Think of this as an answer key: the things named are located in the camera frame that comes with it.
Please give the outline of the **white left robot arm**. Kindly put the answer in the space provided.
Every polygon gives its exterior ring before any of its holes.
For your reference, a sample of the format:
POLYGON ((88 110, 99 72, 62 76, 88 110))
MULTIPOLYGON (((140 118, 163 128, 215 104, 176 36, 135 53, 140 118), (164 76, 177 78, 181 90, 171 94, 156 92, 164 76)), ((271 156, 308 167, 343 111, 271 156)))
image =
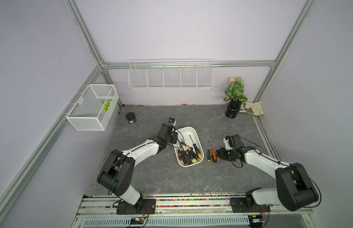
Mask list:
POLYGON ((170 118, 167 123, 162 124, 156 135, 144 143, 129 150, 113 150, 104 163, 97 182, 131 206, 141 207, 143 196, 131 185, 134 168, 145 159, 160 153, 168 145, 176 144, 178 133, 175 124, 176 120, 170 118))

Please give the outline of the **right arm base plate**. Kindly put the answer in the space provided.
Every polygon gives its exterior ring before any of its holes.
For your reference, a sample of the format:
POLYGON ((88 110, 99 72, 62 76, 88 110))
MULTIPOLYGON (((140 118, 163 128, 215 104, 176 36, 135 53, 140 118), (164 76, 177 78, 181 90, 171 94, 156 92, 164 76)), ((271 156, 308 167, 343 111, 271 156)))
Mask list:
POLYGON ((268 213, 271 211, 268 205, 258 205, 251 197, 231 198, 229 204, 233 213, 268 213))

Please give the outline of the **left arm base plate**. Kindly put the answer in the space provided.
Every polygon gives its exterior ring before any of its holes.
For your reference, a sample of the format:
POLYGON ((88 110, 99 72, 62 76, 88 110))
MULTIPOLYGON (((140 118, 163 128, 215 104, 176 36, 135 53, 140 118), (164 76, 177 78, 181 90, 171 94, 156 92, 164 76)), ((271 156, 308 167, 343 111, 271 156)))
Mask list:
POLYGON ((155 214, 156 199, 142 199, 136 205, 129 204, 122 200, 117 206, 117 215, 150 215, 155 214))

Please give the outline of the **short black yellow screwdriver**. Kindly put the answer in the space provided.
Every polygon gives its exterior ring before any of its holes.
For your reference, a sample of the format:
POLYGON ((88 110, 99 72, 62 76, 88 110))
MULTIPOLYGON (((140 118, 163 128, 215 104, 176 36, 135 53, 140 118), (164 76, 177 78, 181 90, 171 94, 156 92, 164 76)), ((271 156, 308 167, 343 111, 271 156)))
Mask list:
POLYGON ((190 158, 193 160, 193 161, 201 161, 199 156, 194 152, 193 150, 193 147, 183 143, 183 145, 185 146, 186 150, 187 150, 187 153, 189 154, 190 158))

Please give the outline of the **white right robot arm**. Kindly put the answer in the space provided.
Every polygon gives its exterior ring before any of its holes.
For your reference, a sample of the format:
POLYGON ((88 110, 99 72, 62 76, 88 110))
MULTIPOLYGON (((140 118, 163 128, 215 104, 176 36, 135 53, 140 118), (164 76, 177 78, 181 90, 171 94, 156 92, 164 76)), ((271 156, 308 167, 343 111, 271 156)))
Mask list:
POLYGON ((322 194, 318 185, 307 174, 300 163, 287 163, 274 159, 260 152, 257 144, 245 146, 239 135, 226 136, 224 147, 216 150, 215 156, 221 160, 234 163, 240 161, 252 165, 276 181, 270 189, 255 188, 247 191, 242 206, 248 211, 263 206, 284 206, 289 211, 301 208, 315 208, 322 202, 322 194))

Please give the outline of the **white plastic storage box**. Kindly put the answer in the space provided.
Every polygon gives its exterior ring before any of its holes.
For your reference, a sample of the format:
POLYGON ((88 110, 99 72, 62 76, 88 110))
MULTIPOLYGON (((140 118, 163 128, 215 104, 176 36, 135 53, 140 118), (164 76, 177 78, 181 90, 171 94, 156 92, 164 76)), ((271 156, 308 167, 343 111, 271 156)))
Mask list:
POLYGON ((173 144, 173 147, 174 147, 174 151, 175 151, 175 155, 176 155, 178 164, 180 166, 182 166, 183 168, 190 168, 193 165, 200 164, 206 158, 207 154, 205 153, 205 151, 204 151, 204 149, 202 147, 202 144, 201 144, 201 142, 199 140, 199 137, 197 135, 196 130, 193 127, 191 127, 191 126, 188 126, 188 127, 177 129, 176 132, 178 133, 178 139, 180 140, 180 143, 182 144, 182 147, 183 147, 183 149, 185 151, 186 157, 187 157, 187 159, 189 161, 189 166, 185 166, 184 163, 179 159, 178 146, 177 146, 177 143, 176 143, 176 144, 173 144), (198 161, 193 161, 190 158, 189 154, 187 153, 187 150, 186 150, 185 146, 183 145, 183 143, 185 143, 185 144, 193 147, 193 143, 192 143, 192 141, 191 141, 191 139, 189 137, 190 135, 192 136, 194 143, 196 143, 198 149, 200 150, 200 153, 201 153, 200 160, 201 161, 199 161, 199 162, 198 161))

